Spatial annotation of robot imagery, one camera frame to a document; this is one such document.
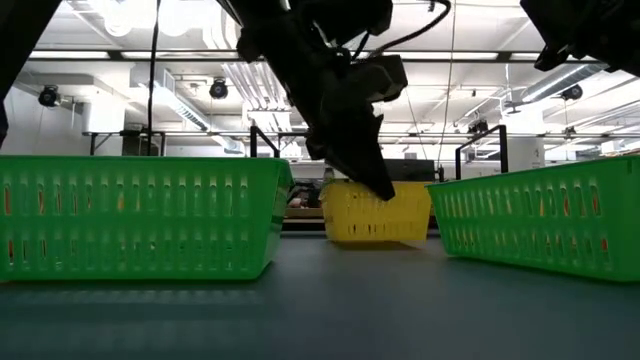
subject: ceiling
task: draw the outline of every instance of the ceiling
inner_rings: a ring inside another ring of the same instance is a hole
[[[151,29],[133,28],[124,36],[111,35],[105,29],[104,14],[95,10],[92,3],[95,1],[100,0],[63,2],[41,37],[37,49],[127,51],[150,48]],[[211,26],[222,27],[226,48],[232,49],[230,43],[234,37],[237,37],[238,27],[227,25],[226,14],[209,14],[198,10],[202,6],[215,7],[213,0],[173,1],[180,1],[184,9],[174,14],[172,21],[181,25],[186,24],[188,29],[183,35],[176,37],[161,34],[159,51],[189,50],[195,53],[211,50],[211,46],[208,46],[207,41],[204,40],[204,33],[211,31]],[[390,30],[380,37],[372,37],[365,50],[373,50],[390,40],[415,31],[435,17],[434,13],[429,12],[429,5],[425,1],[398,0],[395,2]],[[518,2],[518,0],[459,0],[455,7],[455,16],[450,15],[432,31],[394,48],[392,51],[407,52],[405,54],[407,57],[413,57],[412,61],[405,63],[409,87],[396,101],[376,106],[377,110],[385,115],[381,131],[406,133],[416,131],[417,127],[420,131],[434,134],[441,133],[443,129],[447,132],[455,130],[466,132],[465,125],[475,119],[473,110],[478,106],[490,101],[490,105],[495,103],[493,109],[499,108],[500,102],[491,97],[507,88],[524,89],[550,76],[553,72],[537,71],[531,62],[505,64],[450,61],[452,51],[454,54],[471,52],[460,55],[470,58],[474,56],[482,58],[482,53],[486,55],[486,52],[540,51],[544,43],[535,27],[519,8]],[[216,21],[222,25],[211,25],[211,22]],[[355,47],[358,42],[359,39],[354,39],[351,46]],[[473,52],[478,52],[480,55],[474,55]],[[416,59],[423,55],[429,60]],[[531,57],[531,55],[527,55],[528,60],[535,60],[535,56]],[[440,57],[441,61],[434,61],[434,56]],[[146,121],[144,117],[146,93],[140,89],[132,89],[130,85],[130,72],[135,65],[133,59],[130,61],[74,61],[60,58],[58,61],[51,61],[51,59],[29,61],[25,66],[25,72],[91,75],[115,89],[135,105],[133,109],[137,110],[129,109],[127,121],[144,122]],[[218,122],[219,127],[224,127],[224,130],[243,128],[245,123],[242,122],[241,115],[245,100],[236,88],[236,84],[227,80],[229,96],[224,100],[213,100],[208,94],[213,79],[225,76],[221,62],[162,61],[162,66],[176,78],[176,91],[201,113],[210,117],[211,121]],[[582,65],[564,65],[555,72],[567,72],[579,66]],[[260,89],[266,90],[263,82],[258,80],[256,83]],[[546,131],[562,132],[568,124],[580,124],[580,121],[594,119],[613,108],[636,101],[635,94],[640,90],[640,83],[635,82],[631,75],[624,72],[612,74],[601,72],[582,81],[580,85],[585,94],[579,101],[565,103],[560,99],[544,99],[534,105],[524,106],[520,110],[542,112]],[[157,128],[180,131],[184,130],[185,126],[188,127],[168,107],[154,108],[154,115]],[[497,123],[500,112],[498,115],[498,118],[488,120]],[[626,130],[638,119],[640,115],[634,111],[625,112],[624,116],[594,122],[593,127],[582,129],[582,131],[601,133],[615,131],[622,126],[625,126],[622,130]],[[294,127],[303,125],[295,109],[291,115],[291,124]],[[392,142],[412,144],[417,140],[398,137]],[[548,142],[562,143],[562,140],[548,140]],[[583,146],[598,142],[601,140],[594,139],[587,141],[586,144],[583,142]]]

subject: green basket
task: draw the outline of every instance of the green basket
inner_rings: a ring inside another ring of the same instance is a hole
[[[640,158],[428,187],[448,254],[640,280]]]
[[[253,279],[286,161],[0,157],[0,280]]]

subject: yellow basket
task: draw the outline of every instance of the yellow basket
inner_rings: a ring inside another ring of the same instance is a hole
[[[358,183],[328,185],[321,197],[327,237],[339,242],[426,240],[431,212],[427,184],[394,182],[396,197],[389,202]]]

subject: black cable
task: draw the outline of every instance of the black cable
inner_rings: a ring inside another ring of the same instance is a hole
[[[426,33],[427,31],[433,29],[442,20],[444,20],[444,18],[447,17],[447,15],[449,15],[449,13],[451,12],[451,1],[449,1],[449,0],[433,0],[433,1],[445,6],[445,10],[442,13],[440,13],[440,15],[438,15],[435,19],[433,19],[432,22],[427,24],[427,26],[423,27],[422,29],[420,29],[418,31],[415,31],[415,32],[413,32],[413,33],[411,33],[409,35],[405,35],[405,36],[403,36],[403,37],[401,37],[399,39],[393,40],[391,42],[388,42],[388,43],[380,46],[379,48],[377,48],[374,51],[372,51],[371,54],[369,54],[369,57],[382,55],[383,52],[385,52],[386,50],[389,50],[390,48],[392,48],[392,47],[394,47],[396,45],[400,45],[400,44],[405,43],[407,41],[413,40],[413,39],[417,38],[418,36]]]
[[[368,31],[364,34],[364,36],[362,37],[362,40],[360,40],[360,45],[358,45],[356,52],[353,53],[353,56],[351,57],[351,61],[355,61],[358,58],[358,56],[360,56],[360,54],[362,53],[362,50],[364,50],[365,45],[367,45],[367,41],[369,41],[370,36],[371,34]]]
[[[151,39],[151,70],[149,73],[149,101],[147,103],[147,156],[151,156],[151,140],[153,139],[153,89],[156,81],[156,55],[158,52],[158,34],[160,32],[158,21],[160,19],[160,3],[162,3],[162,0],[158,0],[156,4],[156,22],[153,25],[153,37]]]

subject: gray table surface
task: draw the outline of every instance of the gray table surface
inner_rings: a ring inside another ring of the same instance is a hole
[[[0,359],[640,359],[640,286],[283,240],[250,283],[0,287]]]

